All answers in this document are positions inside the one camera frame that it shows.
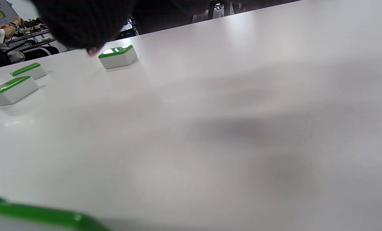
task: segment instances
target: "chair leg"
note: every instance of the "chair leg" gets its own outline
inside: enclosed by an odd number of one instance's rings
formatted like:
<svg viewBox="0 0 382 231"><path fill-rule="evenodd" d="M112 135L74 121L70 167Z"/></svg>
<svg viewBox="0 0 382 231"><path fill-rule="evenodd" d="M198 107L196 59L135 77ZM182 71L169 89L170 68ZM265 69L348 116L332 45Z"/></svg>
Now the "chair leg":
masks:
<svg viewBox="0 0 382 231"><path fill-rule="evenodd" d="M210 8L208 9L208 16L207 20L210 20L214 17L214 9L215 9L215 4L217 3L216 0L210 1Z"/></svg>
<svg viewBox="0 0 382 231"><path fill-rule="evenodd" d="M225 2L224 3L224 16L228 16L231 14L231 3Z"/></svg>

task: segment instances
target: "white box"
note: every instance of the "white box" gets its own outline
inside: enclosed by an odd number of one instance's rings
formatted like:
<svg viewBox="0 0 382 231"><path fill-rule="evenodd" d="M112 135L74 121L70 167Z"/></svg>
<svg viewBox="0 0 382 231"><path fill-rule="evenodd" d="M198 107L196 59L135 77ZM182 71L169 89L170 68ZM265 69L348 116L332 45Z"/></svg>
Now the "white box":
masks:
<svg viewBox="0 0 382 231"><path fill-rule="evenodd" d="M21 76L0 85L0 106L15 104L38 89L31 76Z"/></svg>
<svg viewBox="0 0 382 231"><path fill-rule="evenodd" d="M128 66L137 59L133 45L115 47L104 51L98 56L105 69Z"/></svg>
<svg viewBox="0 0 382 231"><path fill-rule="evenodd" d="M16 71L10 72L12 77L16 76L31 76L31 78L38 79L46 75L46 71L41 67L39 63L33 63Z"/></svg>

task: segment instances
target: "cable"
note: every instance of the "cable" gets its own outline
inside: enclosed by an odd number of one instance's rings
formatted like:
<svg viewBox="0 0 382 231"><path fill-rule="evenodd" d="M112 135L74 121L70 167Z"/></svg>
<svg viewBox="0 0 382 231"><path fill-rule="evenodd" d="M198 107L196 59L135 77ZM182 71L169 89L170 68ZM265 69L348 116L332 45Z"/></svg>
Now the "cable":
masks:
<svg viewBox="0 0 382 231"><path fill-rule="evenodd" d="M12 39L13 39L13 37L11 37L11 38L10 38L10 41L6 42L6 44L7 44L7 45L10 44L11 41L12 41Z"/></svg>

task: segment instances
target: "table surface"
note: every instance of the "table surface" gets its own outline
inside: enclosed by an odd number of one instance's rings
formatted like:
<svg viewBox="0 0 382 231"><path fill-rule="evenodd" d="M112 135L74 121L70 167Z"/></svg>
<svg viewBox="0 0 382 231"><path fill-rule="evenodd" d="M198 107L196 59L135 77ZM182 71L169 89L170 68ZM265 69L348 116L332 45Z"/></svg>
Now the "table surface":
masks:
<svg viewBox="0 0 382 231"><path fill-rule="evenodd" d="M0 108L0 196L114 231L382 231L382 0L303 0L70 51Z"/></svg>

